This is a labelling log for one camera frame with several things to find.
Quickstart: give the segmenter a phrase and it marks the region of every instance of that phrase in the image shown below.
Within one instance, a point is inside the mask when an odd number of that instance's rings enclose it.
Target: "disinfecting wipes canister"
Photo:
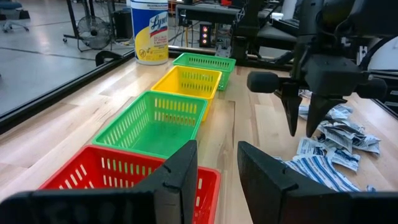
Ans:
[[[169,58],[167,0],[131,1],[136,57],[145,65],[160,65]]]

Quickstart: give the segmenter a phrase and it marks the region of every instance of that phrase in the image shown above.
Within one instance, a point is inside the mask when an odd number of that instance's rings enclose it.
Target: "machine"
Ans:
[[[398,28],[389,21],[397,6],[398,2],[388,0],[303,0],[290,78],[252,72],[248,88],[274,93],[282,100],[292,136],[302,101],[299,89],[313,92],[308,137],[332,107],[346,103],[344,96],[356,92],[362,98],[382,98],[387,89],[384,80],[373,78],[347,59],[341,38],[355,41],[358,37],[396,36]],[[235,42],[234,47],[242,45]],[[238,169],[255,224],[382,223],[395,219],[396,192],[335,192],[246,142],[238,143]]]
[[[246,9],[257,6],[248,1]],[[353,41],[363,37],[391,38],[398,34],[398,27],[388,23],[394,15],[396,1],[388,0],[304,0],[300,11],[300,26],[294,50],[294,65],[290,78],[279,78],[271,72],[252,72],[248,88],[257,93],[275,93],[285,108],[290,134],[297,129],[299,89],[313,92],[308,114],[306,134],[312,136],[319,123],[332,107],[346,103],[344,96],[356,92],[362,98],[382,98],[387,86],[384,80],[373,78],[354,61],[345,57],[343,37]],[[242,43],[250,41],[242,37],[240,21],[248,24],[251,13],[237,20],[233,30],[233,56],[242,52]]]

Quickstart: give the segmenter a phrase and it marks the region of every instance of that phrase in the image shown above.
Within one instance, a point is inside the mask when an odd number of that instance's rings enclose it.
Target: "black metal rod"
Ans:
[[[110,1],[112,2],[112,11],[114,12],[116,10],[116,7],[114,5],[114,0],[110,0]]]
[[[108,0],[108,16],[109,16],[109,26],[111,28],[111,41],[113,41],[115,38],[115,27],[113,24],[113,16],[114,16],[114,1]]]
[[[92,17],[94,17],[95,13],[94,13],[93,0],[88,0],[88,4],[90,5],[90,14],[91,14]]]
[[[73,13],[73,8],[72,8],[72,2],[71,2],[71,0],[67,0],[67,4],[68,4],[68,11],[69,11],[69,16],[70,16],[70,22],[72,23],[73,33],[74,33],[74,35],[75,35],[75,38],[78,38],[79,32],[78,32],[78,30],[77,30],[76,19],[75,19],[75,14]]]
[[[86,21],[89,21],[90,16],[90,10],[88,9],[88,5],[87,5],[87,0],[82,0],[81,4],[83,5],[83,9],[85,11],[85,16],[86,16]]]

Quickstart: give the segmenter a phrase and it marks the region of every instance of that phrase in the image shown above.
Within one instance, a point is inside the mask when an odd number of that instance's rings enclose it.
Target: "wooden tabletop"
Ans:
[[[171,67],[171,60],[149,67],[132,59],[1,135],[0,201],[21,190],[36,189]],[[217,92],[197,135],[199,165],[218,169],[222,175],[216,223],[251,223],[238,175],[238,141],[290,160],[305,136],[302,120],[296,136],[290,136],[282,103],[275,95],[248,90],[251,70],[255,69],[235,68],[226,91]],[[357,95],[347,99],[354,108],[351,119],[382,139],[381,156],[357,151],[361,155],[358,173],[338,170],[363,190],[368,184],[377,190],[398,190],[398,122],[371,100]]]

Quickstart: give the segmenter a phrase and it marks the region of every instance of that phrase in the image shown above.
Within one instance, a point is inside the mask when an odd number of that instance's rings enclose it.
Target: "black cable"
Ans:
[[[343,25],[344,23],[346,23],[346,22],[347,22],[347,19],[343,20],[343,22],[340,22],[340,23],[336,26],[335,33],[334,33],[335,36],[338,35],[338,31],[339,31],[339,29],[340,29],[340,26],[342,26],[342,25]]]
[[[260,53],[254,47],[252,47],[252,52],[257,56],[258,59],[260,59],[260,60],[262,59]]]
[[[191,26],[191,31],[192,31],[191,47],[193,47],[193,25]]]
[[[178,33],[180,32],[180,29],[181,29],[181,26],[178,27],[178,31],[177,31],[177,33],[175,35],[178,35]]]

